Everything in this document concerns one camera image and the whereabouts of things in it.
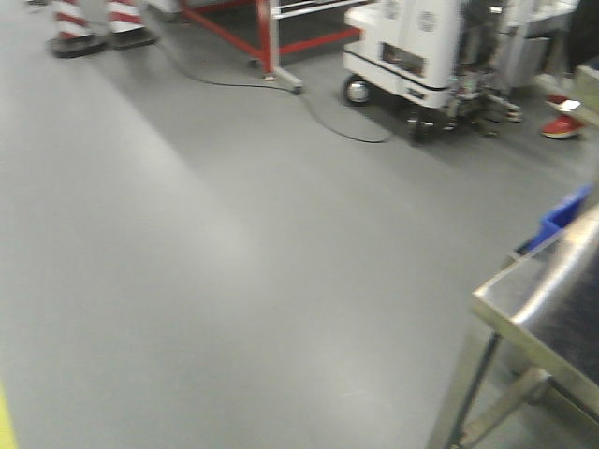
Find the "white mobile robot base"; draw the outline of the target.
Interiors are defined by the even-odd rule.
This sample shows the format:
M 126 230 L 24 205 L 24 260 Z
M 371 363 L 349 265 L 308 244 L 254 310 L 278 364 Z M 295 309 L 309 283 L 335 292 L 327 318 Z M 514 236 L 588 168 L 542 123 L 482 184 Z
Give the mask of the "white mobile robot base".
M 345 103 L 367 105 L 379 89 L 409 103 L 410 138 L 468 122 L 486 137 L 522 119 L 502 93 L 495 57 L 505 1 L 372 1 L 345 12 L 359 38 L 343 48 Z

